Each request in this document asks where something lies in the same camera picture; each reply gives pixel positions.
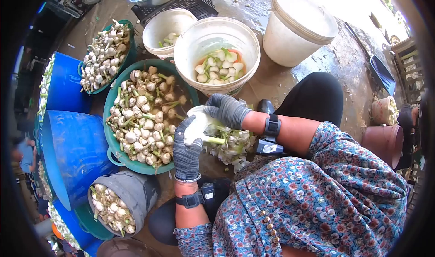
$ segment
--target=black shoe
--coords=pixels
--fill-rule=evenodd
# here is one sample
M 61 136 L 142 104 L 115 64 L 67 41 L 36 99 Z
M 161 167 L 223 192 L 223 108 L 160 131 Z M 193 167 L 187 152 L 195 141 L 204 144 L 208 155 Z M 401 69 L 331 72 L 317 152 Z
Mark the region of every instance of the black shoe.
M 257 112 L 271 114 L 275 112 L 275 108 L 270 100 L 262 99 L 260 102 L 258 102 Z

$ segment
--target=gray bucket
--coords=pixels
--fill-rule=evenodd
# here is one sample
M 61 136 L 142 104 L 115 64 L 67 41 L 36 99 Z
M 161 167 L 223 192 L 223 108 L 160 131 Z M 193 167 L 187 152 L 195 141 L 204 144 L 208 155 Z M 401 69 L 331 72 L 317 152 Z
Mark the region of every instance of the gray bucket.
M 107 186 L 127 205 L 134 221 L 136 221 L 136 232 L 133 234 L 125 233 L 124 237 L 127 238 L 133 237 L 144 227 L 145 217 L 160 197 L 160 184 L 155 175 L 143 175 L 131 170 L 123 170 L 116 174 L 98 177 L 92 184 Z M 87 199 L 90 208 L 95 212 L 91 194 L 92 190 L 89 188 Z M 104 224 L 100 216 L 98 220 L 110 232 L 122 236 L 121 232 L 114 231 L 110 226 Z

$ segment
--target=stacked white buckets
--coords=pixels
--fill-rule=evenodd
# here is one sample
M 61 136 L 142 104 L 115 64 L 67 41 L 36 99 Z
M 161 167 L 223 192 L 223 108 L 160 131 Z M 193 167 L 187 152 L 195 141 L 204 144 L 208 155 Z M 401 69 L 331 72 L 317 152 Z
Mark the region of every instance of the stacked white buckets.
M 275 63 L 294 67 L 334 40 L 335 18 L 311 0 L 272 0 L 263 47 Z

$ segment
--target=floral dress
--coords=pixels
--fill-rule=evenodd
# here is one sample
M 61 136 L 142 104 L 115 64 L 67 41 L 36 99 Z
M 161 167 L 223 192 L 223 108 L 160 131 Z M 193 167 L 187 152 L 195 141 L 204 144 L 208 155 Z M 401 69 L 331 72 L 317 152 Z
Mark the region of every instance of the floral dress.
M 264 157 L 236 175 L 208 223 L 175 229 L 184 256 L 282 256 L 281 244 L 317 256 L 384 256 L 403 230 L 405 180 L 324 122 L 311 161 Z

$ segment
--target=gray work glove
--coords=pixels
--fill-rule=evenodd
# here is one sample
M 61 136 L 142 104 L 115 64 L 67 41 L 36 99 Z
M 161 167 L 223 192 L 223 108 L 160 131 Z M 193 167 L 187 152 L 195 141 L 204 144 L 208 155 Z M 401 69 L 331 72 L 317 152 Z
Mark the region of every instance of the gray work glove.
M 213 94 L 205 104 L 205 113 L 218 119 L 225 126 L 235 129 L 242 129 L 242 121 L 251 109 L 243 106 L 237 99 L 222 94 Z
M 196 139 L 189 146 L 186 146 L 183 141 L 184 130 L 192 123 L 193 119 L 195 119 L 194 115 L 183 120 L 175 129 L 172 154 L 175 164 L 175 176 L 179 180 L 193 180 L 198 177 L 202 139 Z

